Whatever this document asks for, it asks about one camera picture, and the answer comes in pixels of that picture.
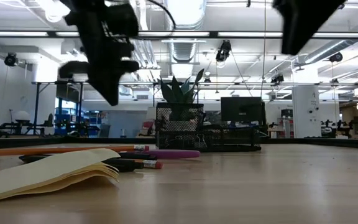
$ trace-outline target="ceiling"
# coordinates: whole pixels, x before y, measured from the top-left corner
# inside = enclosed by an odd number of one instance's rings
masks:
[[[43,0],[0,0],[0,30],[75,30],[74,27],[68,27],[64,20],[59,22],[46,20],[45,11],[38,7],[37,1]],[[201,29],[209,31],[281,31],[282,18],[276,10],[271,9],[271,1],[267,1],[267,8],[265,9],[263,0],[252,0],[250,8],[245,7],[244,1],[208,0]],[[186,13],[186,4],[183,4],[181,10]],[[147,25],[149,30],[166,30],[166,19],[165,13],[158,7],[148,5]],[[349,32],[354,31],[353,28],[357,25],[358,0],[348,0],[345,8],[337,10],[320,28],[320,31]],[[193,68],[193,74],[205,68],[211,73],[212,82],[216,81],[217,76],[219,82],[241,82],[243,78],[248,82],[261,82],[263,74],[269,78],[272,74],[268,74],[268,72],[288,58],[287,55],[280,53],[280,40],[232,39],[230,41],[233,54],[226,60],[224,68],[217,68],[214,56],[222,40],[200,40],[202,43],[199,43],[196,49],[196,65]],[[66,54],[66,51],[62,52],[62,43],[67,44],[72,41],[73,39],[0,39],[0,49],[2,49],[1,46],[5,45],[36,46],[63,63],[71,57]],[[301,50],[300,55],[310,54],[330,41],[310,40]],[[68,44],[68,48],[76,47],[77,43]],[[168,77],[171,75],[170,64],[167,63],[170,62],[168,44],[161,40],[153,40],[152,48],[157,63],[161,67],[161,76]],[[320,81],[328,82],[332,77],[358,69],[358,58],[352,59],[358,56],[358,43],[342,50],[341,53],[344,60],[338,64],[334,63],[334,66],[325,61],[315,63],[314,66],[319,71]],[[294,75],[292,70],[286,70],[284,73],[286,81],[291,80],[292,75]],[[349,78],[346,82],[358,82],[358,74]],[[343,89],[351,90],[353,88],[353,86],[348,86]]]

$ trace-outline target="black monitor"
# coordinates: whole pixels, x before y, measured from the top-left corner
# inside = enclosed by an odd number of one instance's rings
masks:
[[[222,121],[263,121],[261,97],[222,97]]]

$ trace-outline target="wooden table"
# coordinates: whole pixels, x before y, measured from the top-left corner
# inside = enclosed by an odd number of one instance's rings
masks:
[[[0,169],[19,165],[0,157]],[[358,149],[264,145],[0,201],[0,223],[358,223]]]

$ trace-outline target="notebook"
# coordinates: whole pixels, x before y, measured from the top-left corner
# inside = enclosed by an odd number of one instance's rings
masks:
[[[95,176],[117,181],[118,170],[101,162],[115,157],[120,156],[113,150],[91,149],[0,170],[0,199],[53,192]]]

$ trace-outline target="pencil eraser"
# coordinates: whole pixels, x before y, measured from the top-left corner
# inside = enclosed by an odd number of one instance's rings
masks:
[[[162,169],[162,162],[157,161],[157,162],[155,163],[155,168],[156,168],[156,169]]]

